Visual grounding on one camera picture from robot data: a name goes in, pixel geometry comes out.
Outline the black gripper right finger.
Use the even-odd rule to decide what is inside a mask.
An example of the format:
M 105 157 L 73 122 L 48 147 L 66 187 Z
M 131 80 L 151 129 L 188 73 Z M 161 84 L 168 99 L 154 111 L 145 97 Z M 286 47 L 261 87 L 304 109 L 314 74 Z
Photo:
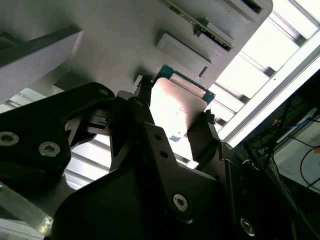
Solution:
M 226 207 L 232 235 L 240 240 L 257 240 L 260 231 L 255 222 L 256 206 L 249 169 L 218 137 L 211 111 L 196 118 L 187 137 L 192 158 L 198 163 L 196 169 L 214 177 L 222 186 L 224 196 L 220 199 Z

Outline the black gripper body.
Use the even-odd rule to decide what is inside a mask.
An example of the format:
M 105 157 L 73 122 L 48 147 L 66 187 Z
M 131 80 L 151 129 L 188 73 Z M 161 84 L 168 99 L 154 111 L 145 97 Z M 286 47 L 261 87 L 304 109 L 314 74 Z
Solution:
M 58 208 L 53 240 L 233 240 L 226 193 L 205 173 L 179 166 L 191 222 L 166 207 L 151 175 L 115 170 L 72 193 Z

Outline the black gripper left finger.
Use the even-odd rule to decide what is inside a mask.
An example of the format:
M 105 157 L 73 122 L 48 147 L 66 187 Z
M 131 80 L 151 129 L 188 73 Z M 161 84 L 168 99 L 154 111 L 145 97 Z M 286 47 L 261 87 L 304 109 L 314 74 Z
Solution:
M 75 193 L 61 188 L 72 148 L 101 134 L 110 137 L 111 172 L 131 167 L 150 174 L 165 207 L 190 223 L 180 167 L 150 112 L 152 87 L 144 76 L 134 95 L 125 98 L 92 82 L 2 113 L 0 186 L 13 195 L 1 190 L 1 217 L 54 222 Z

